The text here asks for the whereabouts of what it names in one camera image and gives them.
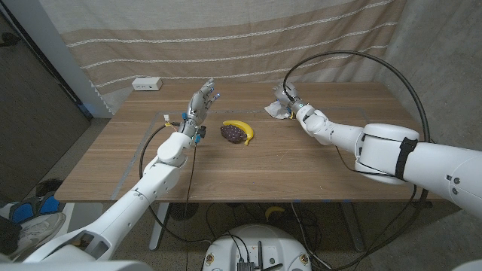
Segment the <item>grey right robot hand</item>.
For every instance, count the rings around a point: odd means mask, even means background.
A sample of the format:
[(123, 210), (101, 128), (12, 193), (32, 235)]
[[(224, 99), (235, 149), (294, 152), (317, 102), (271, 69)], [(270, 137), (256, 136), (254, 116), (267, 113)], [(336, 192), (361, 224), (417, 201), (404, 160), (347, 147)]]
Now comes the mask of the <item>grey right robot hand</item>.
[(292, 83), (280, 83), (273, 88), (273, 94), (282, 105), (289, 108), (294, 114), (305, 105)]

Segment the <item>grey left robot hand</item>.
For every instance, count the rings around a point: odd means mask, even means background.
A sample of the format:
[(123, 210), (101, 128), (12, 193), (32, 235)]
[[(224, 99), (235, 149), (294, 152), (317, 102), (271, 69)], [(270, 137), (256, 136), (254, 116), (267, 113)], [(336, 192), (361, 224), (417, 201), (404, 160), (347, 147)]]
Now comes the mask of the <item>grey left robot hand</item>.
[(215, 81), (210, 78), (191, 98), (187, 111), (183, 114), (183, 122), (179, 132), (190, 138), (192, 144), (201, 124), (206, 119), (208, 110), (220, 97), (213, 93)]

